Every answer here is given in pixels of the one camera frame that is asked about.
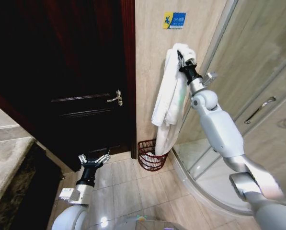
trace shower door handle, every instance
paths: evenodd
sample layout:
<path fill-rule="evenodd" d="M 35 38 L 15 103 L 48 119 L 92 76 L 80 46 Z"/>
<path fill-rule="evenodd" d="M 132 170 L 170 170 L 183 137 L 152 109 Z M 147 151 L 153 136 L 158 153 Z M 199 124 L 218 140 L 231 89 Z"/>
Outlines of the shower door handle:
<path fill-rule="evenodd" d="M 261 110 L 262 110 L 267 104 L 269 104 L 270 102 L 274 102 L 274 101 L 276 101 L 276 100 L 277 100 L 277 98 L 276 98 L 275 96 L 270 97 L 269 99 L 267 99 L 265 102 L 262 103 L 262 105 L 260 105 L 260 107 L 259 107 L 256 111 L 253 112 L 253 114 L 252 114 L 250 117 L 247 118 L 246 121 L 244 121 L 244 123 L 247 124 L 247 125 L 249 125 L 249 124 L 252 122 L 251 119 L 252 119 L 259 111 L 261 111 Z"/>

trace countertop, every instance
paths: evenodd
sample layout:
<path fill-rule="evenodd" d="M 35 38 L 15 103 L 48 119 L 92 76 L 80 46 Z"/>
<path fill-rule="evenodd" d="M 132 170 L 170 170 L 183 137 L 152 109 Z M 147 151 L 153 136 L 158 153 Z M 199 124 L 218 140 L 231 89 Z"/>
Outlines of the countertop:
<path fill-rule="evenodd" d="M 0 141 L 0 199 L 34 141 L 33 137 Z"/>

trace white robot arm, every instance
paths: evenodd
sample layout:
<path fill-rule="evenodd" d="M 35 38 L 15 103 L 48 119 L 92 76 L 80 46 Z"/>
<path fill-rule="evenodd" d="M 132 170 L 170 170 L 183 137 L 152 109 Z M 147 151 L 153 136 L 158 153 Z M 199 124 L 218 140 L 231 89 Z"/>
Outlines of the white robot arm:
<path fill-rule="evenodd" d="M 75 188 L 63 188 L 59 198 L 74 206 L 66 208 L 55 220 L 52 230 L 81 230 L 88 213 L 88 205 L 92 199 L 92 189 L 95 185 L 97 169 L 110 159 L 109 149 L 107 154 L 98 159 L 87 159 L 80 155 L 79 159 L 84 171 Z"/>
<path fill-rule="evenodd" d="M 230 115 L 221 109 L 217 95 L 206 89 L 216 74 L 207 73 L 202 78 L 195 70 L 195 59 L 187 58 L 178 51 L 179 71 L 187 77 L 191 106 L 199 113 L 200 124 L 213 149 L 227 166 L 238 172 L 229 177 L 236 193 L 250 203 L 262 230 L 286 230 L 286 206 L 274 201 L 284 197 L 280 187 L 263 166 L 246 157 L 242 135 Z"/>

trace sign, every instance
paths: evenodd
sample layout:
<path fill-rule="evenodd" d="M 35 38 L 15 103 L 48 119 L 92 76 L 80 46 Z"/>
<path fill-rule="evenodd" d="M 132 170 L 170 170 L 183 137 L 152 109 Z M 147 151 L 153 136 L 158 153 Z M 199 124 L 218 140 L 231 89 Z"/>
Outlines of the sign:
<path fill-rule="evenodd" d="M 165 12 L 163 29 L 182 29 L 185 21 L 185 13 Z"/>

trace white towel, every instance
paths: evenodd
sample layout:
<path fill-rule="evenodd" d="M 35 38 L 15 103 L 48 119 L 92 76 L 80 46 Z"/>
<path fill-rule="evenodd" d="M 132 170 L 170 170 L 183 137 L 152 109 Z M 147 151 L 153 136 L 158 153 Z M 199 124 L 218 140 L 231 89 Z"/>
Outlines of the white towel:
<path fill-rule="evenodd" d="M 158 126 L 156 156 L 167 153 L 175 144 L 182 125 L 186 77 L 179 72 L 177 50 L 184 57 L 196 59 L 188 45 L 176 43 L 166 54 L 164 75 L 152 114 L 152 123 Z"/>

